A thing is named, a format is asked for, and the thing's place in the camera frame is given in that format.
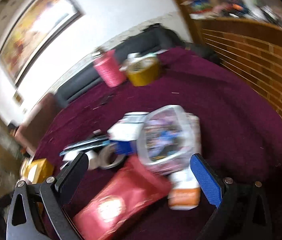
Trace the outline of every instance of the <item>pink spool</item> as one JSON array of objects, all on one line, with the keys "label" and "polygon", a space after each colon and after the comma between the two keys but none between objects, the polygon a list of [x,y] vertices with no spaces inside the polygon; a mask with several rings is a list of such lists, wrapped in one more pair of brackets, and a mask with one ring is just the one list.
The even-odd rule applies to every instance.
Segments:
[{"label": "pink spool", "polygon": [[114,52],[114,50],[109,50],[102,57],[94,60],[94,68],[109,87],[116,87],[127,79],[126,75],[119,70]]}]

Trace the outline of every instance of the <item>blue gripper pad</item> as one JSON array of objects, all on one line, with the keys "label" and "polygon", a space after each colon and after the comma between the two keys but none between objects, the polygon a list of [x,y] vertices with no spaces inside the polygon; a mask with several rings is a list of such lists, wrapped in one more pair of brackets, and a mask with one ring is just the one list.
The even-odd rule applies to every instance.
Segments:
[{"label": "blue gripper pad", "polygon": [[219,207],[224,194],[222,180],[215,175],[200,154],[192,155],[190,167],[209,203]]}]

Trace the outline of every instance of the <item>red pouch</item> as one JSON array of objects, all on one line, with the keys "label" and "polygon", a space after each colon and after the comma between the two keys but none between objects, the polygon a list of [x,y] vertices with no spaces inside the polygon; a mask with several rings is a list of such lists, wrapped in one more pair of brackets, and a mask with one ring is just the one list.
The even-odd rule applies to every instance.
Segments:
[{"label": "red pouch", "polygon": [[171,184],[132,155],[73,222],[85,240],[109,240],[136,213],[168,195]]}]

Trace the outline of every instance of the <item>brown tape roll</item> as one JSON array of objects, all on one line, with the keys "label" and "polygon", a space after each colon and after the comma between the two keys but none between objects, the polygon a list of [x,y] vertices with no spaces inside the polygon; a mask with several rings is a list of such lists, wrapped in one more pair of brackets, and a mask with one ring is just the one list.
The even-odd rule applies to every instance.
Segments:
[{"label": "brown tape roll", "polygon": [[156,57],[144,58],[128,66],[126,73],[135,87],[146,86],[159,78],[160,61]]}]

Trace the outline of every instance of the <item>table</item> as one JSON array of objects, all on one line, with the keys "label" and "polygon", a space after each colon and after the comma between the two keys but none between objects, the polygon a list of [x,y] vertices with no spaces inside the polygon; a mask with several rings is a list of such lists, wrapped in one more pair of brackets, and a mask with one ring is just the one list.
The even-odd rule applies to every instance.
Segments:
[{"label": "table", "polygon": [[[200,118],[202,155],[220,175],[236,182],[261,181],[269,202],[275,239],[282,236],[282,120],[248,85],[227,70],[181,48],[160,55],[163,76],[145,87],[101,83],[54,119],[36,158],[59,171],[59,152],[92,131],[105,132],[126,112],[181,105]],[[98,107],[105,95],[113,97]],[[72,218],[106,185],[116,170],[88,171],[65,210]],[[149,208],[124,239],[195,239],[214,210],[204,194],[191,211],[173,211],[166,199]]]}]

